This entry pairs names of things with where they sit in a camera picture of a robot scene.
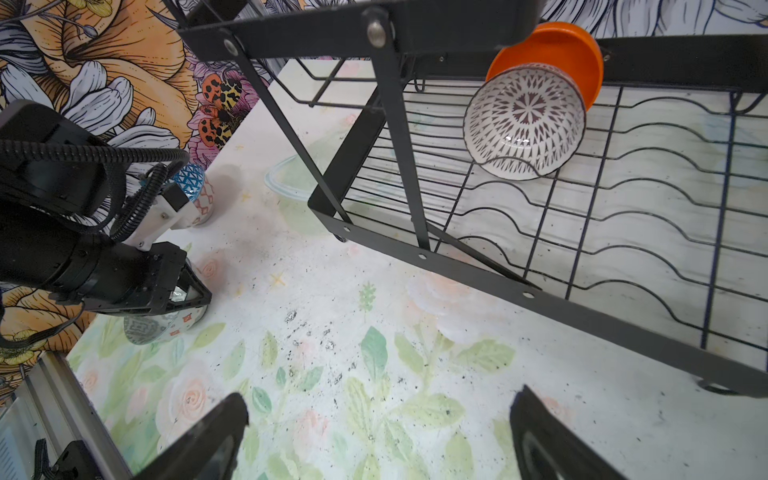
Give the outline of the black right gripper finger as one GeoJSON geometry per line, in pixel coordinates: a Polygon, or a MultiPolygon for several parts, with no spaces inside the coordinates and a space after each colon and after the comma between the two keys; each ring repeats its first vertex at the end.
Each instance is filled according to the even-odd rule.
{"type": "Polygon", "coordinates": [[[624,477],[553,416],[528,386],[515,395],[509,421],[524,480],[624,477]]]}

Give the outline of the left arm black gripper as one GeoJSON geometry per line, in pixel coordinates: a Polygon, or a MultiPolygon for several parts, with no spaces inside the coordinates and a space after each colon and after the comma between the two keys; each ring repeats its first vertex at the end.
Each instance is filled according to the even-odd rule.
{"type": "MultiPolygon", "coordinates": [[[[212,293],[187,252],[170,242],[148,251],[116,244],[95,269],[95,311],[152,316],[207,306],[212,293]]],[[[230,480],[249,424],[246,403],[234,392],[144,468],[135,479],[230,480]]]]}

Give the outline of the green patterned ceramic bowl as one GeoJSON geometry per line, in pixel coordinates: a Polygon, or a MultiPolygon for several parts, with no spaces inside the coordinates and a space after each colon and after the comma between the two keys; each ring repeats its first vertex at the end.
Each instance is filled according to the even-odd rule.
{"type": "Polygon", "coordinates": [[[126,316],[123,331],[128,341],[135,345],[170,341],[193,327],[207,309],[208,306],[201,306],[163,315],[126,316]]]}

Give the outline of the white bowl dark radial pattern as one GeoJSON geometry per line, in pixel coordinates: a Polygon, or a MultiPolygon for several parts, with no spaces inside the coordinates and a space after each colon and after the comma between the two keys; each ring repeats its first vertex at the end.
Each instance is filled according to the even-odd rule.
{"type": "Polygon", "coordinates": [[[576,153],[587,111],[574,80],[547,64],[528,63],[484,83],[470,100],[462,134],[486,172],[528,181],[560,169],[576,153]]]}

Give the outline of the orange plastic bowl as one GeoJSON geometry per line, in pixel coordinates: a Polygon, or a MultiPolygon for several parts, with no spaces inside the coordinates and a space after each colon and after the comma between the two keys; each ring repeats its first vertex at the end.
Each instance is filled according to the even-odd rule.
{"type": "Polygon", "coordinates": [[[513,67],[542,63],[568,74],[576,83],[589,111],[604,79],[604,55],[597,41],[583,28],[565,22],[537,26],[523,42],[502,49],[493,59],[485,81],[513,67]]]}

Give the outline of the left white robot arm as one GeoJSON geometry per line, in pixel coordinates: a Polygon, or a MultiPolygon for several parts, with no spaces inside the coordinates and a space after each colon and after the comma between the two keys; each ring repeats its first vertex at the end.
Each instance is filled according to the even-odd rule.
{"type": "Polygon", "coordinates": [[[1,475],[128,479],[131,470],[64,356],[47,343],[86,313],[115,314],[131,340],[165,340],[211,291],[161,240],[196,210],[172,178],[178,148],[114,147],[30,100],[1,114],[1,321],[41,295],[61,321],[1,336],[1,475]]]}

